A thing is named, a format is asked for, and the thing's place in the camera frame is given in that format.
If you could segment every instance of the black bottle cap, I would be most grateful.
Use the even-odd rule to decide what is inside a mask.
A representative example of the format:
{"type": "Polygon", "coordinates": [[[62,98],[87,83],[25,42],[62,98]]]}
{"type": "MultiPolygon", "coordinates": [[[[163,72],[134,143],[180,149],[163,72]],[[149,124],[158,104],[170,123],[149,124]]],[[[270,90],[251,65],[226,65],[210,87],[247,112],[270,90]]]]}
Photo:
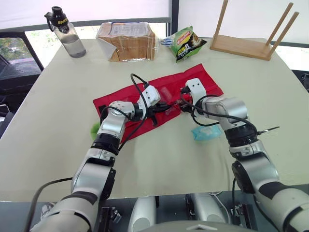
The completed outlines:
{"type": "Polygon", "coordinates": [[[44,15],[47,18],[47,23],[50,30],[52,30],[52,28],[50,27],[49,21],[54,27],[65,28],[68,25],[69,21],[66,15],[63,13],[61,7],[53,6],[52,11],[52,13],[48,12],[46,15],[44,15]]]}

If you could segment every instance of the white backdrop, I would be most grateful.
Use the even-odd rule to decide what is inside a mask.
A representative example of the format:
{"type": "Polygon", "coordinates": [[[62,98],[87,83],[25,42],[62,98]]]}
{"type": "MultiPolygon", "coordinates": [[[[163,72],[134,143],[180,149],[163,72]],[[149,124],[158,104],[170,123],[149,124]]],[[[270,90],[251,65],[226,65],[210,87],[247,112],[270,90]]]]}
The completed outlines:
{"type": "MultiPolygon", "coordinates": [[[[219,34],[240,38],[268,38],[288,3],[294,3],[281,28],[295,11],[299,15],[284,42],[309,43],[309,0],[229,0],[219,34]]],[[[201,37],[213,37],[222,0],[180,0],[178,30],[193,26],[201,37]]]]}
{"type": "Polygon", "coordinates": [[[0,29],[46,24],[52,6],[60,6],[71,22],[170,17],[169,0],[1,0],[0,29]]]}

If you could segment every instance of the wooden stand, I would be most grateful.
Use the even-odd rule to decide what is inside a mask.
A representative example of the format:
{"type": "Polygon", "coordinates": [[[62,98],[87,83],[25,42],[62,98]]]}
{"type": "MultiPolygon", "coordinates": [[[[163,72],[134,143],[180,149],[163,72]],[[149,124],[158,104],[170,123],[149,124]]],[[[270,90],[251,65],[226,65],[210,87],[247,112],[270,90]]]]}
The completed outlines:
{"type": "Polygon", "coordinates": [[[245,57],[253,57],[253,58],[258,58],[258,59],[270,60],[271,55],[274,53],[275,49],[280,44],[286,32],[289,30],[289,28],[291,27],[291,25],[293,24],[293,22],[295,21],[296,17],[299,14],[299,12],[294,12],[293,16],[291,17],[290,21],[285,26],[278,40],[275,42],[274,46],[270,48],[269,44],[271,40],[274,38],[279,27],[281,26],[282,22],[284,21],[287,14],[289,13],[291,7],[293,6],[293,3],[290,2],[288,4],[287,8],[285,9],[283,15],[281,16],[278,24],[276,25],[275,29],[273,30],[267,42],[261,43],[261,42],[256,42],[252,40],[239,39],[235,37],[219,35],[219,30],[220,30],[223,16],[226,10],[227,1],[228,0],[223,1],[217,29],[213,36],[210,49],[220,51],[220,52],[227,52],[231,54],[241,55],[245,57]]]}

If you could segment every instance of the black chair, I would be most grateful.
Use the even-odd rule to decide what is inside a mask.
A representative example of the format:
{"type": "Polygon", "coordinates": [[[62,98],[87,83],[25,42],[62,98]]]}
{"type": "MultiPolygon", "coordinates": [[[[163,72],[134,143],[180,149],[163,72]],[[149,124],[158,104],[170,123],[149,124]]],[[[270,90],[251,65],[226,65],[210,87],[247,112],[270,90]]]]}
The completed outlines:
{"type": "Polygon", "coordinates": [[[0,104],[15,113],[43,69],[24,32],[0,32],[0,104]]]}
{"type": "Polygon", "coordinates": [[[309,92],[309,71],[292,70],[292,72],[298,78],[300,83],[305,87],[307,92],[309,92]]]}

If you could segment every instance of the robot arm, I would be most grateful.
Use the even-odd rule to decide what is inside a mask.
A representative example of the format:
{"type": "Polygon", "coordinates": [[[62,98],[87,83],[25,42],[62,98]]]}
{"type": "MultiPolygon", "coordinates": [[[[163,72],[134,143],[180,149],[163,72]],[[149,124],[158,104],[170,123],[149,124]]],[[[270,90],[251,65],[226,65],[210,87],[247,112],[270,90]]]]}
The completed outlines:
{"type": "Polygon", "coordinates": [[[113,169],[128,120],[141,120],[146,109],[160,101],[153,86],[143,91],[137,103],[115,101],[108,108],[97,137],[88,150],[71,182],[71,195],[59,201],[31,232],[88,232],[93,231],[100,200],[109,198],[116,170],[113,169]]]}
{"type": "Polygon", "coordinates": [[[279,181],[278,172],[270,160],[258,132],[251,125],[233,118],[249,120],[243,101],[236,98],[209,97],[200,80],[195,78],[186,83],[193,105],[203,111],[195,111],[195,116],[203,116],[220,122],[229,143],[230,154],[236,159],[232,170],[238,186],[246,193],[254,194],[265,208],[265,214],[279,231],[309,231],[309,195],[279,181]]]}

